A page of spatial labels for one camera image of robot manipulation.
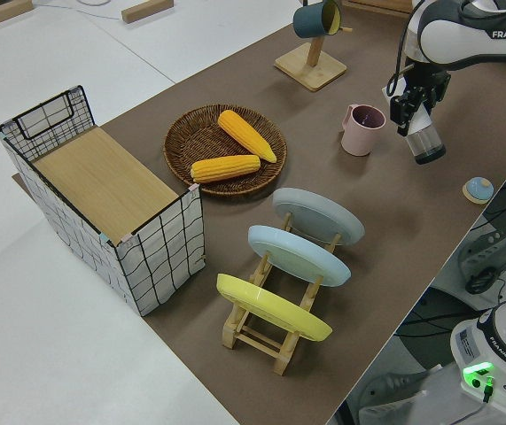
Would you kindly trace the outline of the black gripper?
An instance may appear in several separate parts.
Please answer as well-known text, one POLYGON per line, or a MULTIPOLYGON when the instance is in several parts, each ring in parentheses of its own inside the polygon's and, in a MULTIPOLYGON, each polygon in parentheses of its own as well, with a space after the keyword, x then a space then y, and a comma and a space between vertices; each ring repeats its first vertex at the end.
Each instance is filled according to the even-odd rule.
MULTIPOLYGON (((442 67, 431 63, 412 62, 412 67, 405 73, 405 81, 409 87, 433 86, 431 94, 431 106, 441 102, 448 89, 451 75, 442 67)), ((426 90, 424 88, 404 89, 403 93, 393 96, 390 100, 390 119, 398 126, 399 135, 407 135, 409 125, 414 115, 424 109, 426 90)))

